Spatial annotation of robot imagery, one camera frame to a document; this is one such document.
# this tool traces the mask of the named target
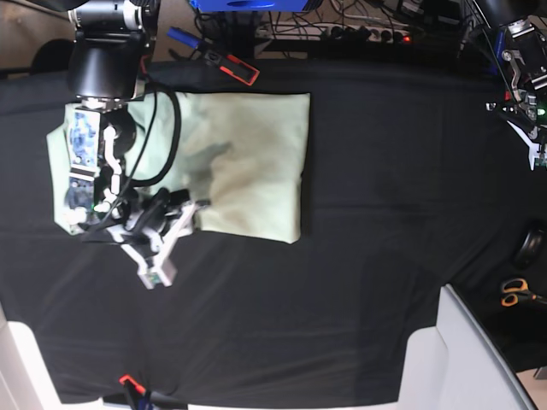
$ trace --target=orange scissors handle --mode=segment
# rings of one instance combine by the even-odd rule
[[[502,306],[504,308],[510,308],[519,302],[529,302],[537,298],[537,295],[533,293],[508,293],[502,296]]]
[[[502,293],[504,294],[515,292],[527,293],[529,291],[528,282],[524,278],[510,279],[502,283]]]

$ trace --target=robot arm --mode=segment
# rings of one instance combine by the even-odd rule
[[[547,42],[530,22],[539,0],[474,0],[490,28],[505,27],[510,90],[506,100],[486,105],[516,131],[529,149],[531,169],[547,166]]]
[[[176,274],[169,254],[179,237],[193,232],[194,215],[207,202],[192,201],[187,190],[161,188],[150,196],[138,186],[156,184],[156,178],[132,181],[133,171],[126,171],[125,154],[137,130],[127,103],[144,95],[149,79],[145,67],[156,42],[159,0],[34,2],[67,11],[75,30],[68,86],[81,105],[67,132],[66,221],[73,233],[118,243],[137,263],[148,289],[169,286]],[[178,99],[170,90],[155,88],[166,92],[174,106],[177,145]]]

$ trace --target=scissors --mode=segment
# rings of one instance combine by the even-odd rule
[[[528,288],[524,278],[510,279],[502,283],[502,306],[509,308],[522,302],[538,302],[547,305],[547,298],[536,295]]]

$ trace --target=floor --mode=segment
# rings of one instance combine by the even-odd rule
[[[528,394],[536,403],[539,410],[547,409],[547,380],[536,380],[533,378],[535,370],[519,373],[519,379],[526,387]]]
[[[25,0],[17,1],[30,4]],[[348,9],[348,13],[352,14],[358,11]],[[372,16],[383,17],[377,9],[369,7],[367,12]],[[325,21],[338,19],[338,15],[327,0],[321,6],[320,14]],[[290,17],[290,13],[283,13],[280,20],[284,21]],[[159,33],[154,54],[156,61],[169,60],[169,48],[174,48],[183,56],[190,54],[187,47],[168,38],[165,33],[169,27],[177,26],[198,34],[193,18],[194,14],[186,0],[162,0]],[[306,18],[317,21],[316,14]],[[20,5],[0,0],[0,68],[28,67],[38,48],[54,38],[74,38],[74,30],[69,21],[43,15]]]

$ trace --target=light green cloth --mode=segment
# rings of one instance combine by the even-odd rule
[[[175,163],[150,194],[166,187],[188,188],[193,199],[210,199],[199,213],[204,231],[261,237],[287,243],[300,238],[300,181],[309,131],[308,94],[177,93],[182,114]],[[147,127],[154,97],[130,102],[135,121]],[[68,190],[69,159],[65,131],[75,105],[65,110],[62,126],[47,136],[54,193],[55,222],[66,231],[63,218]],[[158,110],[150,140],[135,173],[136,179],[155,176],[168,156],[173,136],[173,105],[158,94]],[[131,170],[144,141],[127,153]]]

